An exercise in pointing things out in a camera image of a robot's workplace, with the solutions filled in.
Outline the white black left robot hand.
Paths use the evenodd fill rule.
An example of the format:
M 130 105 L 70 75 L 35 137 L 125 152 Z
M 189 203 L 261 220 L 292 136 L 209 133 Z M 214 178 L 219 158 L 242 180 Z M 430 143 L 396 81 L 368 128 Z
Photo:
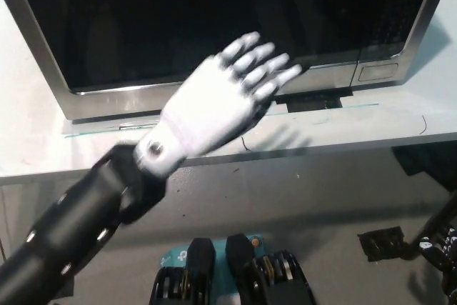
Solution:
M 256 31 L 244 34 L 196 67 L 136 145 L 141 170 L 166 178 L 187 158 L 217 150 L 257 125 L 275 94 L 303 71 L 260 38 Z

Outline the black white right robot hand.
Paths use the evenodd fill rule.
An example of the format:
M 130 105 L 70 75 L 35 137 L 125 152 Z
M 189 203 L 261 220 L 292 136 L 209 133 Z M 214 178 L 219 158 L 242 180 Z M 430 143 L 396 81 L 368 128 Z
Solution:
M 456 229 L 447 225 L 440 233 L 444 237 L 436 242 L 422 237 L 418 247 L 421 255 L 442 273 L 441 288 L 448 304 L 456 304 Z

